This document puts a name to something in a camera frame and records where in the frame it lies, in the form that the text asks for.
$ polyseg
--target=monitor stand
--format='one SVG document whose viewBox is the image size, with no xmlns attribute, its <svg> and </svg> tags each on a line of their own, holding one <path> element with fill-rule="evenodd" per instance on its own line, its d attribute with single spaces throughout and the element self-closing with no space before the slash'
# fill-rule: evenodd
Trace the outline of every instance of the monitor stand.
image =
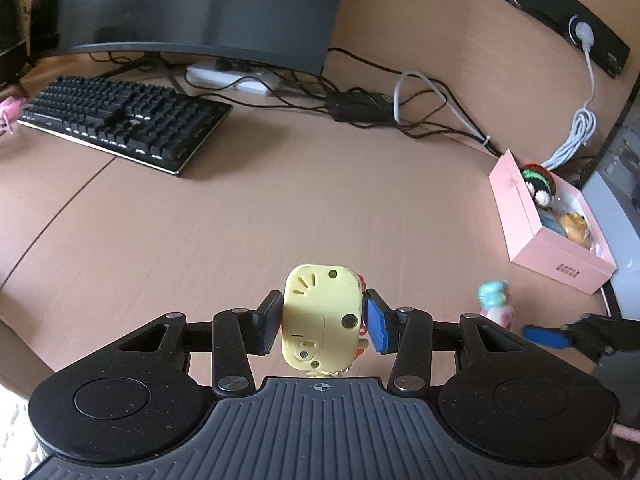
<svg viewBox="0 0 640 480">
<path fill-rule="evenodd" d="M 133 61 L 129 61 L 119 68 L 100 74 L 98 77 L 111 77 L 118 74 L 124 74 L 129 70 L 134 70 L 142 66 L 152 66 L 154 68 L 160 66 L 176 91 L 180 94 L 187 95 L 187 92 L 184 91 L 184 88 L 182 88 L 174 74 L 171 72 L 172 68 L 175 68 L 178 65 L 169 63 L 159 52 L 145 52 L 144 56 L 134 59 Z"/>
</svg>

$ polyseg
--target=grey ribbed surface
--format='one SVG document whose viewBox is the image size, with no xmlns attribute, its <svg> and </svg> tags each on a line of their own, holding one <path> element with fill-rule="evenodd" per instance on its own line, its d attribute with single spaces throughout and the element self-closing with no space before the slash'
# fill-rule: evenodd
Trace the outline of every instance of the grey ribbed surface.
<svg viewBox="0 0 640 480">
<path fill-rule="evenodd" d="M 460 446 L 421 400 L 375 379 L 269 379 L 223 400 L 204 427 L 148 462 L 98 468 L 47 460 L 30 480 L 614 480 L 590 460 L 551 468 L 504 465 Z"/>
</svg>

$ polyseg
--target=monitor screen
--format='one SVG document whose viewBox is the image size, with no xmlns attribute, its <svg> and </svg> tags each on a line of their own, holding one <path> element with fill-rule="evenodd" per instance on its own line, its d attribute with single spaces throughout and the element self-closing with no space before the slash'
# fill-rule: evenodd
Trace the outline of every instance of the monitor screen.
<svg viewBox="0 0 640 480">
<path fill-rule="evenodd" d="M 40 43 L 45 51 L 35 55 L 123 50 L 187 52 L 319 73 L 339 2 L 38 0 L 49 17 L 40 20 L 46 21 L 40 25 L 42 30 L 48 26 L 46 34 L 43 32 L 45 41 Z M 38 31 L 33 35 L 34 44 L 38 45 Z"/>
</svg>

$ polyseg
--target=black power adapter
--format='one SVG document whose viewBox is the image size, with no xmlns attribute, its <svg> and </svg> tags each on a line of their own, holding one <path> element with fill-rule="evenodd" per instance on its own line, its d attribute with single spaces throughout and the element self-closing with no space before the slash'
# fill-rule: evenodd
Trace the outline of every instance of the black power adapter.
<svg viewBox="0 0 640 480">
<path fill-rule="evenodd" d="M 395 126 L 393 104 L 384 94 L 352 88 L 346 92 L 331 92 L 326 108 L 339 123 L 378 124 Z"/>
</svg>

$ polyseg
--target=keyboard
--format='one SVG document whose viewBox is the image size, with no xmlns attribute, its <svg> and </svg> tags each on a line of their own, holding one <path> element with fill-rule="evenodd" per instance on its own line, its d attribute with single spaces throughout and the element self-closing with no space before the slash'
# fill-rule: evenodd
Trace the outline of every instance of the keyboard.
<svg viewBox="0 0 640 480">
<path fill-rule="evenodd" d="M 66 76 L 25 106 L 18 122 L 179 174 L 231 108 L 164 86 Z"/>
</svg>

